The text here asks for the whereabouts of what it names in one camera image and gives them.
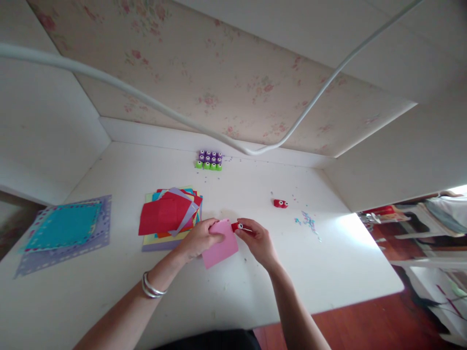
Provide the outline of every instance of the white cable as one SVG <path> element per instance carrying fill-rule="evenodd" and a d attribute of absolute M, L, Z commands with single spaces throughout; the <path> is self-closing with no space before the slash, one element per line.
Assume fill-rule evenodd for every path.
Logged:
<path fill-rule="evenodd" d="M 315 105 L 316 101 L 319 99 L 319 97 L 323 94 L 323 92 L 327 89 L 329 84 L 334 80 L 334 78 L 340 73 L 340 71 L 349 63 L 349 61 L 355 57 L 361 50 L 365 48 L 370 42 L 372 42 L 374 39 L 376 39 L 382 32 L 384 32 L 386 29 L 391 27 L 394 23 L 396 23 L 398 20 L 400 20 L 404 15 L 409 13 L 412 9 L 414 9 L 416 6 L 418 6 L 421 2 L 424 0 L 415 0 L 409 5 L 407 5 L 402 11 L 400 11 L 397 15 L 395 15 L 393 18 L 391 18 L 387 23 L 385 23 L 381 28 L 379 28 L 377 31 L 375 31 L 371 36 L 369 36 L 364 42 L 362 42 L 356 49 L 354 49 L 343 61 L 339 66 L 336 68 L 336 70 L 331 74 L 331 76 L 326 80 L 324 85 L 321 87 L 321 90 L 318 91 L 318 93 L 315 95 L 315 97 L 310 101 L 310 103 L 306 106 L 305 110 L 302 112 L 300 117 L 297 119 L 297 121 L 293 124 L 293 126 L 289 129 L 289 131 L 286 133 L 286 135 L 280 140 L 278 143 L 264 146 L 258 150 L 251 150 L 249 148 L 246 148 L 242 146 L 238 141 L 220 134 L 214 130 L 208 129 L 207 127 L 198 124 L 197 122 L 194 122 L 193 120 L 177 113 L 176 111 L 170 109 L 166 105 L 162 104 L 161 102 L 157 101 L 156 99 L 152 98 L 149 95 L 146 95 L 145 93 L 139 91 L 138 89 L 134 88 L 133 86 L 124 83 L 123 81 L 111 76 L 110 74 L 107 74 L 101 70 L 98 70 L 96 68 L 87 66 L 83 63 L 71 60 L 69 58 L 62 57 L 60 55 L 56 54 L 50 54 L 38 50 L 33 50 L 33 49 L 28 49 L 25 47 L 21 46 L 16 46 L 16 45 L 10 45 L 10 44 L 4 44 L 0 43 L 0 57 L 6 57 L 6 58 L 13 58 L 13 59 L 19 59 L 19 60 L 24 60 L 24 61 L 30 61 L 34 63 L 39 63 L 47 66 L 53 66 L 57 68 L 63 68 L 75 73 L 80 73 L 83 75 L 87 75 L 88 77 L 103 81 L 107 84 L 110 84 L 116 88 L 119 88 L 120 90 L 133 95 L 136 97 L 138 100 L 141 102 L 153 107 L 154 109 L 158 110 L 159 112 L 165 114 L 166 116 L 182 123 L 187 126 L 190 126 L 208 136 L 211 136 L 212 138 L 219 140 L 226 145 L 229 145 L 233 147 L 234 149 L 248 155 L 248 156 L 258 156 L 260 154 L 263 154 L 267 151 L 270 151 L 274 148 L 280 147 L 284 142 L 287 141 L 287 139 L 292 135 L 292 133 L 295 131 L 295 129 L 298 127 L 298 125 L 301 123 L 301 121 L 305 118 L 305 116 L 308 114 L 310 109 Z"/>

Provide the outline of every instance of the wooden floor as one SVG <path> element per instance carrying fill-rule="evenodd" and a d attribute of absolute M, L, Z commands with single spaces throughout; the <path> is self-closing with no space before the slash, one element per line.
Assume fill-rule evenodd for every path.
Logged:
<path fill-rule="evenodd" d="M 413 240 L 398 240 L 403 234 L 398 224 L 375 226 L 373 238 L 386 248 L 389 260 L 424 256 Z M 403 292 L 361 304 L 313 315 L 333 350 L 442 350 L 457 349 L 438 335 L 442 331 L 436 318 L 412 302 L 414 293 L 403 269 L 396 272 L 404 281 Z M 287 350 L 280 324 L 254 330 L 262 350 Z"/>

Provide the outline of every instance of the red paper punch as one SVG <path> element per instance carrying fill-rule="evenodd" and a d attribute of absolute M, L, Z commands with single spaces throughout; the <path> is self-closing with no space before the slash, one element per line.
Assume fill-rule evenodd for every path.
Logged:
<path fill-rule="evenodd" d="M 242 229 L 243 225 L 241 223 L 233 223 L 232 224 L 232 231 L 235 232 L 238 229 Z"/>
<path fill-rule="evenodd" d="M 280 200 L 280 199 L 274 199 L 274 206 L 276 208 L 287 208 L 288 207 L 288 203 L 286 201 L 283 201 L 283 200 Z"/>

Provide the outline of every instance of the white desk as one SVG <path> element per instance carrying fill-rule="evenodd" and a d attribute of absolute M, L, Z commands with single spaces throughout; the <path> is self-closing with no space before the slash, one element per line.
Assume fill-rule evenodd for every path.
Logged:
<path fill-rule="evenodd" d="M 0 263 L 0 348 L 71 348 L 166 255 L 142 253 L 138 237 L 144 195 L 158 188 L 193 185 L 204 196 L 204 218 L 250 217 L 267 227 L 310 313 L 403 289 L 323 171 L 227 157 L 223 171 L 214 172 L 194 168 L 196 156 L 113 142 L 67 200 L 113 196 L 110 245 L 12 280 L 21 239 Z M 289 208 L 275 208 L 273 198 L 288 201 Z M 310 228 L 295 223 L 296 217 L 302 220 L 302 210 L 316 220 L 321 243 Z M 213 329 L 250 329 L 279 321 L 266 272 L 240 240 L 239 246 L 237 254 L 208 271 L 196 260 L 180 272 L 138 349 Z"/>

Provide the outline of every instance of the bangle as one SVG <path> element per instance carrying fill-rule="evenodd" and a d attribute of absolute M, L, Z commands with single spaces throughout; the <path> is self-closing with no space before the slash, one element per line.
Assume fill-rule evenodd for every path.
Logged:
<path fill-rule="evenodd" d="M 154 288 L 152 285 L 150 285 L 147 280 L 147 273 L 148 271 L 146 271 L 143 274 L 143 278 L 141 279 L 141 286 L 143 287 L 143 292 L 151 299 L 162 297 L 165 293 L 167 293 L 167 291 L 160 292 L 156 288 Z"/>

